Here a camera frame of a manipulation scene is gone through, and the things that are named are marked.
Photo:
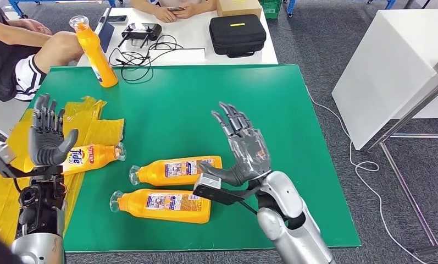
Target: silver robotic arm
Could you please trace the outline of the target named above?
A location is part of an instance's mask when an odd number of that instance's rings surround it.
[[[203,173],[195,184],[194,194],[226,205],[240,202],[252,211],[244,199],[254,194],[258,200],[259,210],[256,214],[259,226],[274,243],[285,263],[335,264],[332,253],[322,240],[319,227],[293,182],[285,173],[272,171],[270,156],[260,131],[234,106],[219,104],[228,122],[215,111],[212,115],[228,137],[236,163],[231,169],[217,169],[209,163],[200,163]],[[222,181],[233,186],[248,182],[248,188],[242,191],[226,190],[221,187]]]
[[[15,158],[10,148],[0,142],[0,174],[13,178],[20,193],[19,215],[12,252],[24,264],[63,264],[64,211],[66,187],[62,167],[67,153],[76,142],[73,129],[64,140],[63,109],[55,115],[56,101],[48,107],[49,95],[36,100],[29,133],[29,154],[37,167],[22,172],[10,165]],[[31,177],[22,190],[16,178]]]

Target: white cable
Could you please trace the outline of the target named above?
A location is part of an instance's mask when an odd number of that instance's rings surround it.
[[[368,172],[377,172],[377,171],[379,171],[379,165],[378,165],[377,163],[373,162],[373,161],[363,161],[363,162],[360,162],[360,163],[358,163],[358,164],[355,164],[355,163],[353,162],[353,159],[352,159],[352,149],[351,149],[351,146],[352,146],[352,140],[351,140],[351,137],[350,137],[350,135],[348,134],[347,130],[346,130],[345,127],[343,126],[342,119],[341,119],[341,118],[340,118],[340,117],[339,117],[334,111],[332,111],[330,108],[328,108],[327,106],[323,106],[323,105],[320,104],[320,103],[316,103],[316,101],[315,101],[315,100],[313,99],[313,97],[311,96],[311,93],[309,92],[308,87],[307,87],[306,85],[305,85],[305,87],[306,87],[306,91],[308,92],[309,98],[311,99],[311,101],[313,102],[313,104],[315,104],[315,105],[317,105],[317,106],[320,106],[320,107],[326,109],[327,111],[331,112],[331,113],[332,113],[332,114],[333,114],[333,115],[339,120],[339,122],[340,122],[340,126],[342,127],[343,132],[344,132],[345,135],[347,135],[348,138],[350,139],[350,163],[354,166],[354,172],[356,173],[356,175],[358,176],[358,178],[364,183],[364,185],[366,185],[366,187],[369,188],[369,190],[371,190],[371,191],[372,191],[372,192],[373,192],[373,193],[379,198],[379,212],[380,212],[380,218],[382,219],[382,224],[384,224],[384,228],[385,228],[385,230],[387,231],[387,234],[390,236],[390,238],[393,240],[393,242],[395,242],[395,244],[397,244],[397,245],[398,245],[401,249],[403,249],[406,253],[408,253],[410,256],[414,257],[414,258],[415,258],[417,261],[419,261],[420,263],[422,263],[422,264],[427,264],[426,262],[424,262],[424,261],[420,260],[418,257],[416,257],[413,253],[409,252],[404,246],[402,246],[402,244],[400,244],[395,238],[393,238],[392,234],[391,234],[390,231],[389,231],[389,228],[387,227],[387,224],[385,223],[384,214],[382,213],[382,198],[380,197],[380,195],[379,195],[379,194],[378,194],[373,188],[371,188],[371,186],[369,186],[368,183],[366,183],[366,181],[363,180],[363,178],[361,177],[361,175],[359,175],[359,173],[358,173],[358,168],[363,169],[363,170],[368,171]],[[374,169],[370,169],[370,168],[367,168],[367,167],[363,167],[363,166],[362,166],[363,164],[372,164],[372,165],[375,166],[375,168],[374,168]]]

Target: person's hand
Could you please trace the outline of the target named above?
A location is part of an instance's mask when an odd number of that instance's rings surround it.
[[[19,27],[21,28],[28,29],[34,32],[43,33],[46,35],[52,35],[52,31],[38,21],[32,19],[20,19],[18,20],[18,22],[19,22]]]
[[[216,111],[212,111],[212,115],[227,136],[235,156],[235,165],[230,169],[219,169],[202,161],[199,163],[201,171],[219,177],[233,186],[240,186],[248,180],[271,172],[269,152],[259,129],[255,129],[246,115],[231,104],[219,104],[228,122]]]
[[[62,131],[65,110],[62,108],[56,115],[56,100],[50,106],[48,104],[49,94],[39,95],[32,114],[28,151],[36,166],[56,166],[63,163],[78,139],[78,130],[71,129],[64,140]]]
[[[172,23],[176,21],[176,16],[170,12],[167,7],[159,7],[154,11],[154,16],[164,23]]]
[[[190,18],[196,15],[196,5],[192,3],[183,3],[180,5],[184,10],[182,11],[173,11],[177,18]]]

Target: person's leg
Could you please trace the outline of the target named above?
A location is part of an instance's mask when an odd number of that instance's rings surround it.
[[[71,61],[78,61],[83,55],[76,35],[61,31],[53,35],[34,56],[34,63],[39,70],[48,73],[51,66],[65,66]]]

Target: green tabletop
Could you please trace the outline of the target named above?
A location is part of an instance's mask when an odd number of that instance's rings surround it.
[[[261,129],[272,168],[292,179],[327,245],[360,246],[297,65],[153,67],[138,84],[128,84],[120,78],[120,69],[115,71],[119,84],[105,89],[91,68],[53,68],[39,89],[40,94],[51,94],[59,106],[86,95],[105,100],[101,119],[125,118],[127,159],[86,173],[64,238],[66,251],[272,248],[256,215],[239,203],[213,202],[207,224],[136,218],[109,209],[109,198],[116,190],[156,188],[131,185],[132,165],[220,155],[224,168],[232,166],[226,137],[210,114],[220,110],[219,101],[235,105]],[[136,69],[127,75],[132,78],[144,71]],[[257,208],[254,197],[247,202]]]

